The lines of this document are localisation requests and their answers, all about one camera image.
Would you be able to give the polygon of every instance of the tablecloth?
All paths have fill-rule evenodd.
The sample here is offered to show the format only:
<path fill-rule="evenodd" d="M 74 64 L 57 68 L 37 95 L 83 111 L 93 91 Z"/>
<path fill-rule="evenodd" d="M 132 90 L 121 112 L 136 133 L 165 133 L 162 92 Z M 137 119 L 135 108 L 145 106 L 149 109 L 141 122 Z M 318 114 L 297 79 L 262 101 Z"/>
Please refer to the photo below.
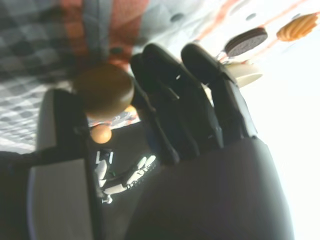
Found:
<path fill-rule="evenodd" d="M 318 10 L 317 0 L 0 0 L 0 150 L 34 150 L 44 93 L 69 88 L 86 67 L 129 69 L 131 55 L 148 43 L 179 57 L 193 41 L 221 62 L 268 60 L 271 48 L 290 46 L 277 41 L 277 30 Z M 226 56 L 229 39 L 259 26 L 267 41 Z"/>

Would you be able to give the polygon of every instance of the gray checkered fabric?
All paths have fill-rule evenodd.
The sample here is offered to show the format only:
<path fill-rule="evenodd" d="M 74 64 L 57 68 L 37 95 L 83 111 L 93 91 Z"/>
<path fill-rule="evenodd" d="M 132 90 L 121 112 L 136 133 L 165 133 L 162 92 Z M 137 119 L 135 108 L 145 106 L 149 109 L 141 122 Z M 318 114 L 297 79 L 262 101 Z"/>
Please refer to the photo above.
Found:
<path fill-rule="evenodd" d="M 0 151 L 34 150 L 44 93 L 75 74 L 62 19 L 57 0 L 0 1 Z"/>

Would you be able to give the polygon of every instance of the orange ball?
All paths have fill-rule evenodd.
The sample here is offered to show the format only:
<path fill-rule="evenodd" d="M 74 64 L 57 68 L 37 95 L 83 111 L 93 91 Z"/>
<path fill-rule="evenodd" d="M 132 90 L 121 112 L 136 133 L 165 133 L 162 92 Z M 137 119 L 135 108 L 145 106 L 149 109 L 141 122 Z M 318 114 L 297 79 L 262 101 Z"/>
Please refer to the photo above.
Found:
<path fill-rule="evenodd" d="M 134 97 L 132 77 L 109 63 L 85 70 L 73 81 L 84 111 L 95 120 L 111 119 L 123 112 Z"/>
<path fill-rule="evenodd" d="M 105 144 L 111 139 L 112 132 L 110 127 L 100 124 L 93 127 L 91 130 L 91 137 L 97 144 Z"/>

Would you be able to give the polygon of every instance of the dark floor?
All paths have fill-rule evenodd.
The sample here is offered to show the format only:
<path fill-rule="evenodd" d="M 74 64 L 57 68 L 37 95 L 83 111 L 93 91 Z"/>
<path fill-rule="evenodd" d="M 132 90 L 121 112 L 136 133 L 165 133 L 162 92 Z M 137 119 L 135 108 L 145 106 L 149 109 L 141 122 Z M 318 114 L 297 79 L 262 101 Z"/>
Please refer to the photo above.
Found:
<path fill-rule="evenodd" d="M 140 123 L 114 129 L 112 138 L 108 143 L 96 144 L 94 147 L 97 149 L 105 147 L 113 150 L 112 170 L 117 174 L 126 171 L 142 157 L 150 154 L 144 129 Z M 148 176 L 132 189 L 113 195 L 111 204 L 103 205 L 107 240 L 124 239 L 146 179 L 148 179 Z"/>

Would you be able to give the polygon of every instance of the cream-colored bowl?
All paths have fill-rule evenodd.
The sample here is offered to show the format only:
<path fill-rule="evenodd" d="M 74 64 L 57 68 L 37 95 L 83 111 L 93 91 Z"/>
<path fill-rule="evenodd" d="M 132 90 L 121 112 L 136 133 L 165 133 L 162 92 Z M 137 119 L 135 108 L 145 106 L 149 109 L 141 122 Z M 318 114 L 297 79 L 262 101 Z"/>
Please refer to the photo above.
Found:
<path fill-rule="evenodd" d="M 239 88 L 248 85 L 263 76 L 261 70 L 253 64 L 234 63 L 225 66 L 236 79 Z"/>

